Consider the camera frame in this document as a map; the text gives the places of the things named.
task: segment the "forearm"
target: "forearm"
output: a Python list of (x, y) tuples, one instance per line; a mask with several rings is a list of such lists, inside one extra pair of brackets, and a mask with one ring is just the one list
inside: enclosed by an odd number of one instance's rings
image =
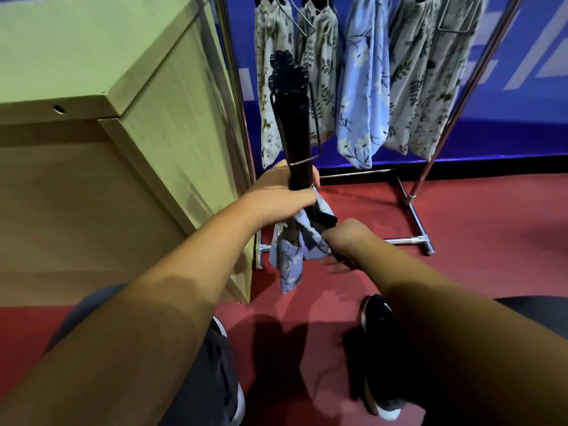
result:
[(3, 401), (0, 424), (157, 424), (257, 229), (251, 211), (231, 204), (91, 314)]
[(358, 264), (466, 415), (498, 424), (568, 421), (568, 341), (377, 237), (362, 243)]

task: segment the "clothing rack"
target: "clothing rack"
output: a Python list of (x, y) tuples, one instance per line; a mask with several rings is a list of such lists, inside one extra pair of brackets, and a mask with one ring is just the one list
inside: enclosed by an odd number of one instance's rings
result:
[[(227, 9), (227, 0), (214, 0), (215, 2), (215, 9), (217, 11), (217, 19), (219, 21), (219, 25), (221, 28), (221, 37), (223, 40), (223, 47), (225, 49), (225, 59), (227, 62), (227, 68), (229, 73), (229, 78), (231, 82), (231, 89), (233, 92), (233, 98), (235, 99), (235, 104), (238, 111), (238, 121), (239, 127), (241, 130), (241, 135), (243, 138), (243, 144), (246, 154), (246, 164), (248, 166), (248, 170), (251, 176), (251, 184), (256, 181), (256, 173), (254, 171), (254, 164), (252, 160), (252, 150), (251, 150), (251, 142), (249, 140), (248, 130), (246, 129), (246, 119), (245, 119), (245, 112), (244, 112), (244, 105), (243, 105), (243, 92), (241, 89), (240, 78), (238, 76), (238, 67), (236, 65), (235, 53), (233, 48), (233, 43), (231, 39), (231, 31), (229, 26), (229, 12)], [(418, 214), (416, 214), (416, 210), (414, 209), (413, 203), (416, 199), (416, 195), (420, 190), (426, 176), (430, 172), (432, 165), (438, 158), (440, 151), (444, 147), (448, 136), (451, 133), (452, 128), (455, 126), (459, 115), (465, 108), (465, 105), (469, 98), (471, 97), (475, 87), (477, 86), (479, 79), (485, 72), (488, 63), (491, 61), (493, 54), (499, 47), (501, 40), (507, 33), (511, 23), (515, 17), (515, 14), (519, 10), (519, 7), (522, 3), (522, 0), (509, 0), (507, 3), (507, 7), (505, 11), (501, 15), (499, 22), (495, 26), (487, 45), (479, 59), (477, 65), (475, 66), (471, 76), (467, 80), (466, 84), (464, 85), (464, 89), (459, 94), (459, 97), (454, 104), (453, 109), (451, 110), (450, 117), (448, 122), (444, 126), (442, 134), (440, 136), (440, 141), (436, 146), (436, 150), (432, 159), (425, 163), (424, 167), (422, 168), (422, 172), (414, 185), (412, 186), (410, 193), (407, 193), (404, 186), (402, 185), (401, 180), (396, 177), (395, 187), (400, 189), (402, 194), (402, 200), (400, 202), (401, 207), (403, 210), (408, 211), (409, 215), (411, 216), (413, 222), (416, 225), (418, 236), (410, 236), (410, 237), (401, 237), (401, 238), (392, 238), (386, 239), (387, 242), (392, 243), (393, 245), (420, 245), (424, 253), (428, 256), (434, 254), (435, 250), (430, 242), (430, 238), (427, 235), (420, 219), (418, 218)], [(322, 176), (321, 179), (326, 178), (338, 178), (338, 177), (346, 177), (346, 176), (355, 176), (355, 175), (364, 175), (364, 174), (375, 174), (375, 173), (388, 173), (394, 172), (396, 169), (380, 169), (380, 170), (366, 170), (366, 171), (357, 171), (357, 172), (350, 172), (346, 174), (339, 174), (339, 175), (329, 175), (329, 176)], [(262, 262), (261, 256), (263, 252), (269, 251), (270, 245), (266, 245), (261, 241), (261, 233), (260, 231), (256, 234), (255, 240), (255, 255), (254, 255), (254, 262), (255, 268), (260, 270), (262, 269)]]

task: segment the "red floor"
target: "red floor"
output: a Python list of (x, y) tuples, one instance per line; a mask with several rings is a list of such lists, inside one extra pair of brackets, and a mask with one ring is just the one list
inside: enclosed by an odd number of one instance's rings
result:
[[(382, 237), (410, 231), (385, 184), (322, 188), (340, 220)], [(427, 182), (415, 204), (437, 253), (422, 259), (488, 296), (568, 296), (568, 174)], [(404, 247), (419, 256), (416, 247)], [(268, 263), (254, 273), (250, 305), (225, 304), (247, 398), (245, 425), (378, 425), (348, 397), (341, 335), (374, 286), (361, 272), (327, 275), (304, 263), (304, 282), (280, 295)], [(69, 307), (0, 308), (0, 397), (41, 355)], [(403, 410), (398, 425), (419, 425)]]

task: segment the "white floral fabric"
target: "white floral fabric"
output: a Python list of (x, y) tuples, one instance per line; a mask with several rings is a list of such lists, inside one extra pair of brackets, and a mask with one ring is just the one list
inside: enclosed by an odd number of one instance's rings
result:
[(330, 6), (316, 10), (308, 0), (300, 12), (314, 26), (298, 14), (298, 25), (307, 35), (298, 33), (296, 63), (309, 72), (314, 91), (315, 111), (309, 107), (309, 132), (312, 145), (317, 145), (316, 116), (322, 142), (335, 134), (335, 95), (337, 89), (337, 15)]
[(337, 94), (337, 151), (358, 169), (370, 169), (388, 132), (391, 0), (352, 0)]
[[(390, 127), (385, 146), (430, 161), (456, 100), (488, 0), (401, 0), (389, 23)], [(442, 28), (468, 33), (438, 31)]]
[[(289, 17), (292, 17), (289, 4), (282, 4), (282, 8)], [(294, 53), (294, 24), (282, 12), (276, 1), (271, 3), (268, 0), (261, 0), (254, 11), (254, 55), (262, 122), (261, 145), (264, 169), (274, 163), (282, 150), (282, 140), (270, 105), (268, 88), (268, 78), (272, 74), (270, 56), (277, 50), (289, 50)]]

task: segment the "leaf print fabric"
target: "leaf print fabric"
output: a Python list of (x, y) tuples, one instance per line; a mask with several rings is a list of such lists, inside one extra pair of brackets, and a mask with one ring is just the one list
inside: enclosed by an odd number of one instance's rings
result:
[(305, 67), (313, 87), (316, 114), (309, 107), (309, 132), (312, 145), (317, 145), (316, 117), (322, 142), (335, 134), (335, 93), (337, 87), (337, 15), (330, 6), (321, 11), (309, 0), (298, 14), (298, 25), (307, 37), (298, 33), (296, 63)]
[[(330, 206), (316, 190), (315, 207), (333, 215)], [(270, 244), (270, 264), (280, 271), (280, 289), (288, 293), (302, 281), (304, 260), (317, 260), (331, 254), (330, 246), (309, 222), (305, 210), (301, 210), (286, 222), (274, 226)]]
[(465, 30), (471, 24), (472, 29), (467, 34), (435, 33), (409, 143), (410, 151), (426, 161), (434, 156), (456, 101), (479, 20), (487, 3), (488, 0), (449, 0), (442, 28)]
[[(292, 17), (289, 4), (282, 8)], [(277, 50), (294, 53), (294, 24), (273, 1), (261, 0), (254, 11), (254, 55), (256, 58), (257, 91), (262, 122), (262, 167), (266, 169), (274, 163), (282, 150), (282, 140), (276, 119), (270, 105), (268, 78), (272, 74), (270, 56)]]
[(390, 127), (385, 147), (406, 155), (441, 0), (400, 0), (390, 35)]
[(388, 135), (390, 67), (388, 11), (391, 0), (352, 0), (337, 94), (337, 151), (358, 169)]

